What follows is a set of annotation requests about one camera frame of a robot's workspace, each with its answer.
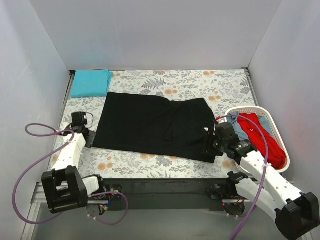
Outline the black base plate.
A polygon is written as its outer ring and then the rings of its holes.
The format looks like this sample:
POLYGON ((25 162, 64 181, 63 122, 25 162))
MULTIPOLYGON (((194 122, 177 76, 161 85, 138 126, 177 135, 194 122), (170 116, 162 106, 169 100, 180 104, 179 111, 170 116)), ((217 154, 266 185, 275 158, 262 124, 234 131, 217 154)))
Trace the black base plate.
POLYGON ((105 178, 102 185, 119 194, 91 197, 88 205, 107 205, 110 211, 201 209, 240 216, 247 202, 227 178, 105 178))

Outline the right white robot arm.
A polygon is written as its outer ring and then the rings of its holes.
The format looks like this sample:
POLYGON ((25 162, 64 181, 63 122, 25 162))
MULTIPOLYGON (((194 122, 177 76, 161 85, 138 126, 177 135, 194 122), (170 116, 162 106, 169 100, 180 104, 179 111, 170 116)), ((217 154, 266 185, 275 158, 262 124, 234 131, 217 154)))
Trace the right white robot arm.
POLYGON ((240 140, 229 122, 204 128, 206 154, 226 154, 245 172, 227 175, 222 192, 232 199, 243 197, 267 213, 277 229, 288 240, 296 240, 320 225, 319 200, 312 193, 304 193, 269 163, 249 140, 240 140))

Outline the blue t shirt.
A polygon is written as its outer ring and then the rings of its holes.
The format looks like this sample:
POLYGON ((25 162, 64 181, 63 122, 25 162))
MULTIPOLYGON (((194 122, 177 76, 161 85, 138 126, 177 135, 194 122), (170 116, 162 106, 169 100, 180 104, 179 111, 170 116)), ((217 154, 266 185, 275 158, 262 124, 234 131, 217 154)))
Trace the blue t shirt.
MULTIPOLYGON (((226 120, 232 124, 235 133, 238 135, 239 139, 241 141, 243 140, 249 140, 249 136, 247 135, 247 133, 242 129, 241 125, 238 123, 238 117, 237 115, 239 115, 240 113, 238 111, 234 111, 232 113, 229 113, 229 117, 226 118, 226 120)), ((250 113, 250 114, 246 114, 246 118, 251 118, 256 116, 258 118, 258 122, 260 123, 260 125, 264 128, 265 131, 268 132, 269 135, 271 135, 272 137, 273 132, 272 129, 270 127, 270 123, 267 120, 267 118, 265 116, 261 116, 261 115, 256 115, 255 113, 250 113)))

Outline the red t shirt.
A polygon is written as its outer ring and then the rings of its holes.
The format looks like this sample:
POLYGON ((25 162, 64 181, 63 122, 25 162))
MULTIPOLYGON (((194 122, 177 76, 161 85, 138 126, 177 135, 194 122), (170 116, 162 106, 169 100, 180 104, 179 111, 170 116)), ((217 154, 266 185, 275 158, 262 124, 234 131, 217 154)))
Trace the red t shirt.
POLYGON ((279 147, 276 140, 270 135, 270 133, 263 127, 262 117, 259 118, 255 113, 240 113, 242 117, 237 118, 237 123, 241 129, 247 134, 251 143, 266 156, 266 145, 262 137, 262 134, 266 140, 268 147, 268 163, 270 163, 275 169, 280 170, 286 163, 286 154, 279 147))

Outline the aluminium frame rail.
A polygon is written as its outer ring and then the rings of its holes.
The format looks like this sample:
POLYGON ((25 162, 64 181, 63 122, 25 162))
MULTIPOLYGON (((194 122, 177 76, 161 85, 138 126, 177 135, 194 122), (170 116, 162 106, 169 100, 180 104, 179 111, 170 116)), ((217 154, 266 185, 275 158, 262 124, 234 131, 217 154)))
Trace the aluminium frame rail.
POLYGON ((51 214, 34 193, 23 240, 227 240, 246 217, 208 209, 154 209, 128 212, 107 211, 103 221, 123 221, 107 225, 89 214, 99 214, 96 206, 71 210, 62 215, 51 214))

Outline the folded teal t shirt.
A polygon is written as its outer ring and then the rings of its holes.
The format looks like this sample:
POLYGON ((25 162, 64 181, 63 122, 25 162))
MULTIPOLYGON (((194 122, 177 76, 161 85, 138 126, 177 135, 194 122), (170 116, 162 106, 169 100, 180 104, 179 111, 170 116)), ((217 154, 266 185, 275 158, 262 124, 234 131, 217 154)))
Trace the folded teal t shirt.
POLYGON ((106 97, 113 78, 109 69, 77 70, 71 89, 72 98, 106 97))

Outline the black t shirt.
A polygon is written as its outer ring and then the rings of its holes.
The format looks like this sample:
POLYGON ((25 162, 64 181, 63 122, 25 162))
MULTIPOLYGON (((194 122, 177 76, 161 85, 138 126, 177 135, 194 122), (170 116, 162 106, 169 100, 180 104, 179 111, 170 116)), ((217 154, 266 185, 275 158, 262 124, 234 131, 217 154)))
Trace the black t shirt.
POLYGON ((216 153, 207 148, 206 134, 214 118, 203 98, 109 92, 92 146, 213 163, 216 153))

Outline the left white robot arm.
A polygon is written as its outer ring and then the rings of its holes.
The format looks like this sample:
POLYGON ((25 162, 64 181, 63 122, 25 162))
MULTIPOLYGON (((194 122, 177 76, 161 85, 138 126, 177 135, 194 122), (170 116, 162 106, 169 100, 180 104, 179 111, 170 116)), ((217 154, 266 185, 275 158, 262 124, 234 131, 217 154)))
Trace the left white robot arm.
POLYGON ((83 111, 71 114, 72 122, 65 130, 73 131, 74 137, 70 140, 68 132, 62 134, 67 146, 60 151, 51 170, 41 176, 46 202, 52 214, 84 208, 88 205, 90 196, 95 200, 106 196, 106 187, 102 184, 103 178, 100 175, 82 178, 78 171, 82 151, 85 147, 92 146, 96 135, 87 127, 87 115, 83 111))

